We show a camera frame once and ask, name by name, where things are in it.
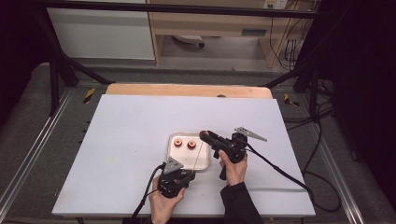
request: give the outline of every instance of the cable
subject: cable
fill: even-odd
[[[333,108],[329,107],[326,109],[323,109],[322,111],[320,111],[320,113],[318,114],[318,118],[319,119],[323,119],[326,118],[327,116],[331,115],[333,113]],[[306,123],[309,123],[311,121],[314,121],[313,117],[308,117],[308,118],[293,118],[293,119],[288,119],[288,118],[283,118],[285,123],[299,123],[298,125],[288,128],[287,131],[293,130],[295,128],[301,127],[303,125],[305,125]]]
[[[149,196],[150,194],[154,193],[155,191],[157,191],[158,189],[153,190],[152,192],[146,194],[146,196]]]
[[[297,6],[297,4],[298,4],[298,1],[299,0],[293,0],[287,7],[285,7],[285,9],[287,9],[288,7],[290,7],[293,3],[295,3],[295,5],[294,5],[294,8]],[[291,30],[294,28],[294,26],[296,25],[298,23],[298,21],[290,28],[290,30],[289,30],[289,33],[291,32]],[[275,52],[275,50],[274,50],[274,47],[273,47],[273,45],[272,45],[272,32],[273,32],[273,27],[274,27],[274,17],[272,17],[271,18],[271,29],[270,29],[270,47],[271,47],[271,50],[272,50],[272,52],[275,54],[275,57],[276,57],[276,60],[279,62],[279,65],[283,68],[283,69],[285,69],[285,70],[289,70],[290,71],[290,67],[289,67],[289,69],[288,68],[286,68],[285,66],[288,66],[287,64],[283,64],[281,61],[280,61],[280,59],[279,59],[279,57],[277,56],[277,54],[276,54],[276,52]]]
[[[302,30],[302,33],[301,33],[301,37],[300,37],[300,40],[299,40],[299,42],[298,42],[296,48],[299,48],[299,47],[300,47],[301,43],[303,42],[304,36],[305,36],[305,32],[306,32],[308,20],[303,20],[303,21],[305,21],[305,24],[303,25],[303,23],[301,22],[301,25],[302,25],[302,29],[301,29],[301,30]]]
[[[139,214],[139,212],[140,212],[140,210],[142,209],[143,205],[145,205],[146,199],[147,199],[147,197],[149,196],[149,195],[148,195],[149,187],[150,187],[150,185],[151,185],[152,179],[153,179],[154,176],[155,176],[155,173],[157,173],[157,171],[158,171],[159,169],[162,169],[162,170],[163,170],[163,168],[165,168],[165,165],[166,165],[166,163],[164,162],[163,164],[157,166],[157,168],[155,168],[154,172],[152,172],[151,177],[149,178],[149,181],[148,181],[148,186],[146,187],[145,194],[143,195],[143,198],[142,198],[142,200],[140,201],[140,204],[139,204],[139,205],[136,207],[136,209],[134,210],[134,213],[132,214],[131,218],[129,219],[128,224],[133,224],[133,223],[134,223],[134,219],[135,219],[135,218],[137,217],[137,215]]]
[[[312,8],[309,9],[309,10],[311,10],[311,11],[315,10],[315,8],[317,7],[317,1],[318,1],[318,0],[314,0],[314,5],[313,5]]]
[[[279,62],[280,66],[281,66],[282,68],[284,68],[285,70],[289,70],[288,68],[286,68],[286,67],[284,66],[285,64],[283,64],[283,63],[279,60],[279,58],[277,57],[277,54],[276,54],[276,52],[275,52],[275,50],[274,50],[274,47],[272,46],[272,30],[273,30],[273,26],[274,26],[274,17],[271,18],[271,29],[270,29],[270,47],[271,47],[271,50],[272,50],[272,52],[275,54],[276,60]]]
[[[313,172],[307,171],[309,164],[311,163],[312,159],[314,158],[315,154],[316,154],[317,151],[318,151],[318,146],[319,146],[319,144],[320,144],[320,140],[321,140],[321,137],[322,137],[322,126],[321,126],[321,123],[320,123],[320,119],[321,119],[320,109],[321,109],[324,105],[329,104],[329,103],[330,103],[330,102],[325,102],[325,103],[321,104],[320,106],[318,106],[318,110],[317,110],[318,126],[319,126],[318,141],[317,141],[317,143],[316,143],[316,145],[315,145],[315,148],[314,148],[314,150],[312,151],[312,153],[311,153],[311,155],[310,155],[310,157],[309,157],[309,159],[308,159],[308,162],[305,164],[305,167],[304,167],[304,169],[302,170],[302,174],[303,174],[303,177],[305,177],[305,175],[312,175],[312,176],[314,176],[314,177],[316,177],[316,178],[318,178],[318,179],[324,181],[326,184],[328,184],[328,185],[334,190],[335,195],[336,195],[336,197],[337,197],[337,202],[338,202],[337,205],[336,205],[334,208],[325,208],[325,207],[319,205],[318,203],[316,203],[315,201],[312,201],[312,204],[313,204],[314,206],[318,207],[319,209],[323,210],[323,211],[326,211],[326,212],[336,212],[336,211],[338,211],[338,210],[341,208],[341,205],[342,205],[342,204],[341,204],[341,197],[340,197],[340,195],[338,194],[338,191],[337,191],[337,189],[335,188],[335,186],[334,186],[330,181],[328,181],[327,179],[325,179],[323,176],[318,175],[318,174],[315,174],[315,173],[313,173]],[[332,112],[332,107],[326,108],[326,109],[324,109],[324,110],[328,110],[329,112]]]
[[[248,151],[252,152],[253,154],[255,154],[256,156],[262,158],[262,160],[264,160],[265,162],[267,162],[272,168],[274,168],[274,170],[278,171],[280,174],[282,174],[283,176],[285,176],[287,179],[291,180],[292,182],[296,183],[297,185],[299,185],[300,187],[302,187],[303,189],[306,190],[306,192],[308,192],[309,198],[311,199],[311,201],[314,201],[314,193],[312,192],[312,190],[305,185],[304,183],[302,183],[300,180],[294,178],[293,176],[289,175],[288,173],[284,172],[282,169],[280,169],[278,166],[273,165],[270,161],[268,161],[264,156],[262,156],[262,154],[260,154],[259,152],[257,152],[249,143],[244,142],[240,139],[237,139],[237,141],[247,145],[247,147],[249,149],[247,149]]]

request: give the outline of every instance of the trigger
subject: trigger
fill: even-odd
[[[218,150],[215,151],[215,153],[213,154],[213,157],[216,158],[216,159],[219,158],[219,151]]]

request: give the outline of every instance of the wooden edge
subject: wooden edge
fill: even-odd
[[[163,96],[207,96],[220,95],[230,98],[273,99],[272,93],[264,87],[204,86],[178,84],[120,84],[108,86],[106,94],[113,95],[163,95]]]

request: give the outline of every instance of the black cable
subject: black cable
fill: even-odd
[[[326,212],[336,212],[336,211],[338,211],[338,210],[341,208],[341,205],[342,205],[342,204],[341,204],[341,196],[340,196],[340,194],[338,193],[338,191],[335,189],[335,186],[334,186],[329,180],[325,179],[325,178],[324,178],[323,176],[321,176],[321,175],[315,174],[315,173],[310,172],[310,171],[305,171],[305,172],[303,172],[303,176],[304,176],[304,175],[312,175],[312,176],[314,176],[314,177],[316,177],[316,178],[318,178],[318,179],[324,181],[325,183],[327,183],[327,184],[332,188],[332,190],[334,190],[335,195],[336,195],[336,197],[337,197],[337,202],[338,202],[338,203],[337,203],[337,205],[336,205],[334,208],[325,208],[325,207],[319,205],[318,203],[312,201],[312,204],[313,204],[314,206],[316,206],[316,207],[318,207],[318,208],[320,208],[321,210],[326,211]]]
[[[328,107],[328,108],[326,108],[326,109],[323,109],[323,110],[320,111],[320,109],[321,109],[324,105],[327,105],[327,104],[330,104],[330,102],[325,102],[325,103],[321,104],[321,105],[318,107],[318,109],[317,109],[317,118],[318,118],[318,126],[319,126],[318,141],[317,141],[317,143],[316,143],[316,145],[315,145],[315,148],[314,148],[313,152],[311,153],[311,155],[310,155],[310,157],[309,157],[309,159],[308,159],[308,162],[305,164],[305,167],[304,167],[304,169],[302,170],[302,174],[303,174],[303,177],[304,177],[305,175],[312,175],[312,176],[314,176],[314,177],[316,177],[316,178],[318,178],[318,179],[324,181],[326,184],[328,184],[328,185],[334,190],[335,195],[336,195],[336,197],[337,197],[337,202],[338,202],[337,205],[336,205],[334,208],[325,208],[325,207],[319,205],[319,204],[318,204],[317,202],[315,202],[314,200],[312,200],[312,204],[313,204],[314,206],[316,206],[317,208],[323,210],[323,211],[326,211],[326,212],[336,212],[336,211],[338,211],[338,210],[341,208],[341,205],[342,205],[342,204],[341,204],[341,201],[342,201],[342,200],[341,200],[341,197],[340,197],[340,195],[339,195],[337,189],[335,188],[335,186],[334,186],[329,180],[325,179],[323,176],[318,175],[318,174],[315,174],[315,173],[310,172],[310,171],[307,171],[307,168],[308,168],[309,164],[311,163],[312,159],[314,158],[315,154],[317,153],[317,151],[318,151],[318,146],[319,146],[319,144],[320,144],[320,140],[321,140],[321,136],[322,136],[322,127],[321,127],[320,119],[327,117],[328,115],[330,115],[330,114],[333,112],[332,106],[331,106],[331,107]],[[285,120],[285,123],[287,123],[287,122],[293,122],[293,123],[300,122],[299,125],[297,125],[297,126],[295,126],[295,127],[292,127],[292,128],[290,128],[290,129],[288,129],[288,131],[291,130],[291,129],[294,129],[294,128],[296,128],[296,127],[302,126],[302,125],[304,125],[304,124],[306,124],[306,123],[308,123],[308,122],[314,121],[312,117],[308,117],[308,118],[297,118],[297,119],[284,119],[284,120]]]
[[[323,103],[323,104],[321,104],[320,106],[318,106],[318,110],[317,110],[317,117],[318,117],[318,118],[319,118],[319,115],[320,115],[320,109],[321,109],[321,107],[324,106],[324,105],[326,105],[326,104],[329,104],[329,103],[330,103],[330,102],[326,102],[326,103]],[[327,179],[325,179],[323,176],[318,175],[318,174],[315,174],[315,173],[313,173],[313,172],[307,171],[309,164],[311,163],[312,159],[314,158],[315,154],[316,154],[317,151],[318,151],[318,146],[319,146],[319,144],[320,144],[320,140],[321,140],[321,136],[322,136],[322,126],[321,126],[321,123],[320,123],[320,118],[318,119],[318,126],[319,126],[318,141],[317,141],[317,144],[315,145],[314,150],[313,150],[312,153],[311,153],[311,156],[310,156],[309,159],[308,159],[308,162],[305,164],[305,167],[304,167],[304,169],[302,170],[302,174],[303,174],[303,177],[304,177],[305,175],[312,175],[312,176],[315,176],[316,178],[318,178],[318,179],[324,181],[325,183],[327,183],[327,184],[334,190],[335,195],[336,195],[336,197],[337,197],[337,202],[338,202],[338,204],[337,204],[334,208],[325,208],[325,207],[319,205],[318,203],[316,203],[315,201],[312,201],[312,204],[313,204],[314,206],[318,207],[319,209],[323,210],[323,211],[326,211],[326,212],[336,212],[336,211],[338,211],[338,210],[341,208],[341,197],[340,197],[340,195],[339,195],[337,189],[335,188],[335,186],[334,186],[330,181],[328,181]]]
[[[326,86],[326,84],[324,83],[324,80],[322,79],[321,81],[320,81],[320,85],[319,85],[321,88],[323,88],[323,90],[324,90],[324,93],[326,94],[326,95],[328,95],[328,96],[332,96],[333,95],[333,93],[334,93],[334,85],[332,85],[332,90],[329,90],[329,88],[327,88],[327,86]]]
[[[136,207],[136,209],[134,210],[134,213],[132,214],[131,218],[129,219],[128,224],[133,224],[133,223],[134,223],[134,219],[135,219],[135,218],[137,217],[137,215],[139,214],[139,212],[140,212],[140,210],[142,209],[143,205],[145,205],[146,199],[147,199],[147,197],[148,197],[149,187],[150,187],[150,185],[151,185],[152,179],[153,179],[154,176],[155,176],[155,173],[157,173],[157,171],[158,171],[159,169],[165,168],[165,165],[166,165],[166,163],[164,162],[163,164],[157,166],[157,168],[155,168],[154,172],[152,172],[152,175],[151,175],[151,177],[149,178],[149,181],[148,181],[148,186],[146,187],[145,194],[143,195],[143,198],[142,198],[142,200],[140,201],[140,204],[139,204],[139,205]]]
[[[242,142],[243,144],[247,145],[247,147],[250,149],[249,151],[252,152],[253,154],[255,154],[256,156],[262,158],[262,160],[264,160],[265,162],[267,162],[272,168],[274,168],[274,170],[276,170],[278,173],[282,174],[283,176],[285,176],[287,179],[291,180],[292,182],[296,183],[297,185],[299,185],[300,187],[302,187],[303,189],[306,190],[306,192],[308,192],[309,198],[311,199],[311,201],[313,202],[314,199],[314,193],[312,192],[312,190],[305,185],[304,183],[302,183],[300,180],[294,178],[293,176],[289,175],[288,173],[284,172],[282,169],[280,169],[278,166],[273,165],[270,161],[268,161],[262,154],[260,154],[259,152],[257,152],[249,143],[242,141],[240,139],[237,139],[237,141]]]
[[[288,43],[286,43],[286,48],[285,48],[285,55],[284,55],[284,57],[285,57],[286,60],[289,60],[289,59],[288,59],[289,54],[287,54],[288,49],[289,49],[289,42],[290,42],[290,41],[288,40]]]
[[[146,196],[149,196],[150,194],[154,193],[155,191],[157,191],[158,189],[153,190],[152,192],[146,194]]]
[[[297,4],[298,4],[298,1],[299,0],[293,0],[286,8],[288,8],[288,7],[290,7],[294,2],[295,2],[295,7],[297,6]],[[298,23],[298,21],[290,28],[290,30],[289,30],[289,32],[291,32],[291,30],[294,28],[294,26],[296,25]],[[290,70],[290,68],[288,69],[288,68],[286,68],[285,66],[288,66],[287,64],[283,64],[281,61],[280,61],[280,59],[279,59],[279,57],[277,56],[277,54],[276,54],[276,52],[275,52],[275,50],[274,50],[274,47],[273,47],[273,45],[272,45],[272,32],[273,32],[273,27],[274,27],[274,17],[272,17],[271,18],[271,28],[270,28],[270,47],[271,47],[271,50],[272,50],[272,52],[275,54],[275,57],[276,57],[276,60],[279,62],[279,65],[283,68],[283,69],[285,69],[285,70]]]
[[[296,52],[297,52],[297,49],[298,49],[297,40],[294,40],[293,69],[294,69],[294,66],[296,65],[296,62],[297,62],[297,56],[298,56],[298,54],[296,53]]]
[[[272,52],[275,54],[276,60],[279,62],[280,66],[286,70],[288,70],[286,67],[284,67],[285,64],[283,64],[279,58],[277,57],[277,54],[274,50],[274,47],[272,46],[272,30],[273,30],[273,26],[274,26],[274,17],[271,18],[271,28],[270,28],[270,47]]]
[[[296,45],[297,45],[296,40],[292,40],[292,42],[291,42],[291,55],[290,55],[291,59],[290,59],[290,61],[293,62],[293,68],[294,68],[295,61],[296,61],[295,60]]]
[[[304,39],[304,36],[305,36],[305,32],[306,32],[306,28],[308,26],[308,20],[302,20],[301,25],[302,25],[302,28],[301,28],[302,33],[301,33],[300,40],[299,40],[299,42],[297,44],[297,47],[296,47],[297,49],[300,47],[301,43],[303,42],[303,39]]]

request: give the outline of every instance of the white cabinet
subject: white cabinet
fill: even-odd
[[[144,0],[103,2],[146,3]],[[48,11],[69,57],[154,60],[147,12],[61,8]]]

